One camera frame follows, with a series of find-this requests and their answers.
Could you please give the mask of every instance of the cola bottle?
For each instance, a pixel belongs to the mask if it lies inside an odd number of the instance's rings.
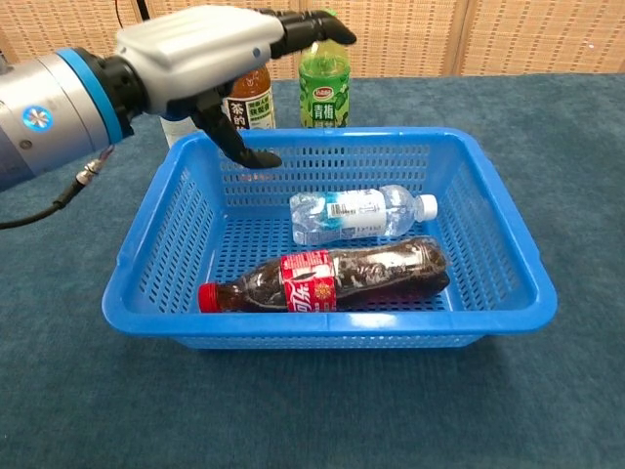
[[[437,241],[416,236],[376,247],[322,249],[268,260],[228,283],[204,283],[200,311],[315,313],[369,301],[424,299],[449,284]]]

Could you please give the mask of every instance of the green tea bottle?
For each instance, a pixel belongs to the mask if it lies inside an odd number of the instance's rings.
[[[302,54],[299,74],[302,126],[346,127],[350,111],[346,48],[330,40],[315,42]]]

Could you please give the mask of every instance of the plastic basket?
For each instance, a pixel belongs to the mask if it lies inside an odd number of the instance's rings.
[[[555,314],[556,291],[538,249],[470,136],[444,128],[349,128],[243,137],[251,148],[279,153],[283,165],[244,169],[200,133],[172,147],[104,293],[113,327],[193,348],[459,347],[488,334],[538,329]],[[407,235],[432,235],[449,256],[451,283],[439,296],[330,314],[199,313],[200,283],[234,279],[271,257],[310,249],[292,240],[293,193],[385,184],[437,196],[437,218]]]

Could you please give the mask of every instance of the bottle label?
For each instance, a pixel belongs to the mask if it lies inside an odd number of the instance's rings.
[[[225,98],[223,108],[230,122],[238,130],[275,128],[271,88],[251,98]]]
[[[312,58],[319,61],[323,58]],[[303,127],[346,127],[350,113],[350,67],[332,76],[312,76],[300,68],[300,113]]]
[[[334,265],[327,250],[283,256],[281,273],[288,311],[336,311]]]
[[[341,239],[383,235],[387,227],[384,195],[375,189],[326,192],[323,226]]]

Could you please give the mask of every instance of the white bottle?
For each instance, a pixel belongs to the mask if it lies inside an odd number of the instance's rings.
[[[195,127],[190,117],[178,121],[167,120],[161,117],[160,124],[163,127],[163,132],[165,132],[165,138],[167,139],[169,148],[182,137],[186,137],[193,132],[199,132],[199,129]]]
[[[434,220],[437,199],[413,197],[402,186],[345,192],[300,192],[289,201],[293,240],[321,244],[338,239],[401,236],[414,222]]]

